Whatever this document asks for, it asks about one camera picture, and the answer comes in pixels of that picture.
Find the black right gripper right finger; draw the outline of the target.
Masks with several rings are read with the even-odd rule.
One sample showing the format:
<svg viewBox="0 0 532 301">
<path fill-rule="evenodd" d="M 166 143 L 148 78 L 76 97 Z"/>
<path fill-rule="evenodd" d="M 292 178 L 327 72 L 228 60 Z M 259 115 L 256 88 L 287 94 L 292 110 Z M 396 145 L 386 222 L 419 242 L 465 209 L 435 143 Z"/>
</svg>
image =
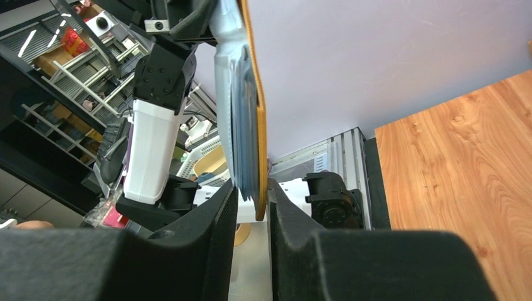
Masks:
<svg viewBox="0 0 532 301">
<path fill-rule="evenodd" d="M 274 300 L 495 300 L 475 254 L 444 231 L 329 230 L 270 180 Z"/>
</svg>

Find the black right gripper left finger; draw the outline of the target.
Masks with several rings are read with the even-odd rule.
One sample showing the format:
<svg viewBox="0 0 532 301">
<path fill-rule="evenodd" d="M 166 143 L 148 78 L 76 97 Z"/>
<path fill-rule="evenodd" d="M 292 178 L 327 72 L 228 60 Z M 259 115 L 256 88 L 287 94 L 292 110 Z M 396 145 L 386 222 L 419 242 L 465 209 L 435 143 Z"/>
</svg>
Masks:
<svg viewBox="0 0 532 301">
<path fill-rule="evenodd" d="M 226 300 L 238 191 L 226 182 L 148 238 L 127 230 L 1 232 L 2 300 Z"/>
</svg>

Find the yellow leather card holder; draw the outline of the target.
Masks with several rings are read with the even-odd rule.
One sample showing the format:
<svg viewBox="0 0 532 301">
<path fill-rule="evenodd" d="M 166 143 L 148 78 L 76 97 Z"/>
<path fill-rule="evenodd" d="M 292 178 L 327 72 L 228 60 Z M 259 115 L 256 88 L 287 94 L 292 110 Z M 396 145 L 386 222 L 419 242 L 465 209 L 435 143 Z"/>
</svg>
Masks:
<svg viewBox="0 0 532 301">
<path fill-rule="evenodd" d="M 215 92 L 218 133 L 231 181 L 243 201 L 251 201 L 247 219 L 263 221 L 267 161 L 259 156 L 259 88 L 252 47 L 238 1 L 218 1 L 210 21 L 215 38 Z"/>
</svg>

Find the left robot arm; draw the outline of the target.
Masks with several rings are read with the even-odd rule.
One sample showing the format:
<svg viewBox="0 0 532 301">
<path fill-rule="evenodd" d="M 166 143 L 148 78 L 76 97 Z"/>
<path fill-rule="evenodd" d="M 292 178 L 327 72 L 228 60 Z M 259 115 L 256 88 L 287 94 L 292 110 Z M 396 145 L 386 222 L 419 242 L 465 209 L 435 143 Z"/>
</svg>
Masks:
<svg viewBox="0 0 532 301">
<path fill-rule="evenodd" d="M 133 32 L 152 41 L 134 70 L 132 124 L 123 191 L 116 210 L 157 231 L 193 208 L 197 184 L 170 174 L 186 99 L 196 71 L 195 51 L 213 41 L 216 1 L 100 1 Z"/>
</svg>

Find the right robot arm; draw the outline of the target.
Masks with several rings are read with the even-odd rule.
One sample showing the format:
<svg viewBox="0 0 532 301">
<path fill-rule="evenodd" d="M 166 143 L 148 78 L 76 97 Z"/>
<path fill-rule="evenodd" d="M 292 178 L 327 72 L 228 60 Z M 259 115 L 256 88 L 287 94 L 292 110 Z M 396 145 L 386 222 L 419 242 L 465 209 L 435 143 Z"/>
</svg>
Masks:
<svg viewBox="0 0 532 301">
<path fill-rule="evenodd" d="M 270 180 L 267 229 L 274 300 L 495 300 L 472 250 L 449 232 L 363 230 L 356 191 L 333 172 L 304 179 L 304 212 Z M 171 176 L 170 214 L 144 238 L 125 230 L 2 230 L 2 300 L 228 300 L 238 192 L 231 182 L 185 215 L 199 193 Z"/>
</svg>

